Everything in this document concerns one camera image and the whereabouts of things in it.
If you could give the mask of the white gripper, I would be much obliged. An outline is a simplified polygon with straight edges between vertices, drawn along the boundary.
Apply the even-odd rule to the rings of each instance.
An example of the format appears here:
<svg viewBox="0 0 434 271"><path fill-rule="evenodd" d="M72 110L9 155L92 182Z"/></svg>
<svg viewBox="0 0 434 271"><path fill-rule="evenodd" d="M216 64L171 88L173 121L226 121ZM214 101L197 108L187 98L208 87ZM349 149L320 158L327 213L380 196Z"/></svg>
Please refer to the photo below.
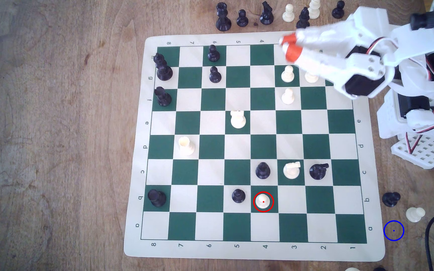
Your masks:
<svg viewBox="0 0 434 271"><path fill-rule="evenodd" d="M351 99L375 97L395 74L395 68L386 59L395 49L391 41L395 26L390 25L385 9L370 7L358 7L342 26L343 21L298 28L282 36L280 46L289 44L284 46L285 58L292 65L321 77L342 72L343 59L305 47L342 47L343 34L339 30L346 30L346 69L336 81L336 89Z"/></svg>

